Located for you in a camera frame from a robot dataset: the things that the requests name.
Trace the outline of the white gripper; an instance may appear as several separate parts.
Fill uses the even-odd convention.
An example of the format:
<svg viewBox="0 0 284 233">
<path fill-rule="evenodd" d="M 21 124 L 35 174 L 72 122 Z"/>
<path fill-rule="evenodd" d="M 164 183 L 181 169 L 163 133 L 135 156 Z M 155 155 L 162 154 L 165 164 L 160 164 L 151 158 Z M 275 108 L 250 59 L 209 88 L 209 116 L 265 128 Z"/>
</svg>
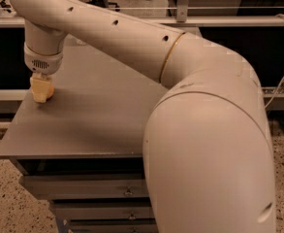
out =
<svg viewBox="0 0 284 233">
<path fill-rule="evenodd" d="M 24 44 L 24 62 L 33 72 L 30 78 L 33 99 L 38 103 L 46 103 L 52 75 L 60 68 L 63 59 L 63 45 L 59 45 L 51 54 L 38 53 Z"/>
</svg>

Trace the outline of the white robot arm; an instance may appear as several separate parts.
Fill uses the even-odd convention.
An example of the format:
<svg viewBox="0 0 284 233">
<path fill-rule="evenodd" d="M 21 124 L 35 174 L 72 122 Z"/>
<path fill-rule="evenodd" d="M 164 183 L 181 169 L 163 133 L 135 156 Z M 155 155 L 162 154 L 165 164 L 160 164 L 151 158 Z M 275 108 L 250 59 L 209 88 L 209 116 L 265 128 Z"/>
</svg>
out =
<svg viewBox="0 0 284 233">
<path fill-rule="evenodd" d="M 25 20 L 32 94 L 73 35 L 161 84 L 144 130 L 145 179 L 159 233 L 276 233 L 273 149 L 263 91 L 239 54 L 195 34 L 79 0 L 10 0 Z"/>
</svg>

